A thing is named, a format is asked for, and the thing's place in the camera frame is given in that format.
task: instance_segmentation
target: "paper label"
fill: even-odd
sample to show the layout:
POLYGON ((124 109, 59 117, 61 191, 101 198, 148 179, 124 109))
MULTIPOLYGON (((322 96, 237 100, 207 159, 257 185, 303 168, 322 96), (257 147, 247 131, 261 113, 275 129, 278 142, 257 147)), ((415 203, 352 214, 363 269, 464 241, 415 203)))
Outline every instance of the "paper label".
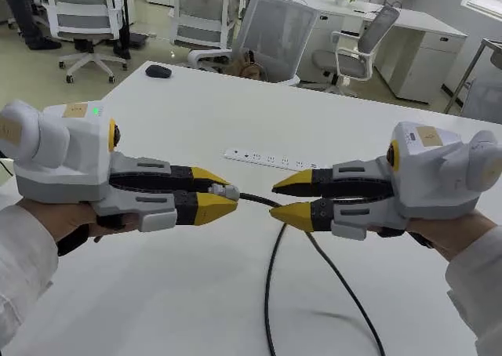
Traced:
POLYGON ((84 118, 87 113, 87 103, 67 104, 63 113, 64 118, 84 118))
POLYGON ((8 142, 19 146, 21 141, 21 124, 0 116, 0 139, 7 140, 8 142))
POLYGON ((442 146, 441 137, 435 127, 432 126, 420 126, 417 127, 418 135, 422 140, 424 147, 435 147, 442 146))

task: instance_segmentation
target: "computer mouse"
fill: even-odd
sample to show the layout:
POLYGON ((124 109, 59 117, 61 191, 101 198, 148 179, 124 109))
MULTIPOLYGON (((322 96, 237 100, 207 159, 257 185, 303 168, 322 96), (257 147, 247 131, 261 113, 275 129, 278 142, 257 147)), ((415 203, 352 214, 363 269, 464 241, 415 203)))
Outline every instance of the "computer mouse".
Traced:
POLYGON ((147 70, 145 70, 145 73, 150 77, 150 78, 164 78, 167 79, 171 76, 171 70, 159 66, 157 64, 152 64, 147 67, 147 70))

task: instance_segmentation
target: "human hand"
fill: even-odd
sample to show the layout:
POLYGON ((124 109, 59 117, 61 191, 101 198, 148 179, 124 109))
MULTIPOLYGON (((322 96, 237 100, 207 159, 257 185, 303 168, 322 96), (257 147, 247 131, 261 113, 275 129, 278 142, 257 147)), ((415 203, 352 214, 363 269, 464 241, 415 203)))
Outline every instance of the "human hand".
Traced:
MULTIPOLYGON (((453 220, 411 219, 406 231, 425 237, 432 242, 434 248, 442 256, 450 261, 496 226, 492 220, 474 211, 453 220)), ((370 228, 371 231, 376 232, 379 229, 370 228)))
POLYGON ((58 242, 84 224, 89 224, 89 236, 98 237, 107 234, 124 233, 137 229, 138 216, 125 214, 122 221, 125 224, 120 230, 100 227, 96 224, 96 213, 88 204, 48 205, 29 199, 21 199, 17 205, 27 210, 35 217, 58 242))

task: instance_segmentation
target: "drawer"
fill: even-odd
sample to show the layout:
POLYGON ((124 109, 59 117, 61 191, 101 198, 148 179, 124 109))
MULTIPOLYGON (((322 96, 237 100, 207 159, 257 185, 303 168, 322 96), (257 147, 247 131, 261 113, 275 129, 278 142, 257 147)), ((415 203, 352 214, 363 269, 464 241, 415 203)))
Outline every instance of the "drawer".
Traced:
POLYGON ((442 52, 458 53, 462 49, 465 38, 426 33, 420 47, 442 52))
POLYGON ((314 29, 326 29, 328 31, 341 31, 344 25, 344 18, 338 15, 329 15, 328 13, 319 13, 314 24, 314 29))

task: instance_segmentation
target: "power strip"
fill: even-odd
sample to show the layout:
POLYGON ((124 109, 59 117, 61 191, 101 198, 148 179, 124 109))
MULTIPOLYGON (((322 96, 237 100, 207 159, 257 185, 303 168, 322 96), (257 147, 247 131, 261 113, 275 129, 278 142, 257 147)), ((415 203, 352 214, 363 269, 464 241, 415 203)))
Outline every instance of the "power strip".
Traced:
POLYGON ((224 157, 231 160, 237 160, 239 162, 273 166, 274 168, 294 170, 297 172, 305 169, 329 168, 328 165, 321 165, 317 162, 309 162, 299 158, 289 158, 281 154, 265 154, 245 150, 240 147, 228 148, 224 153, 224 157))

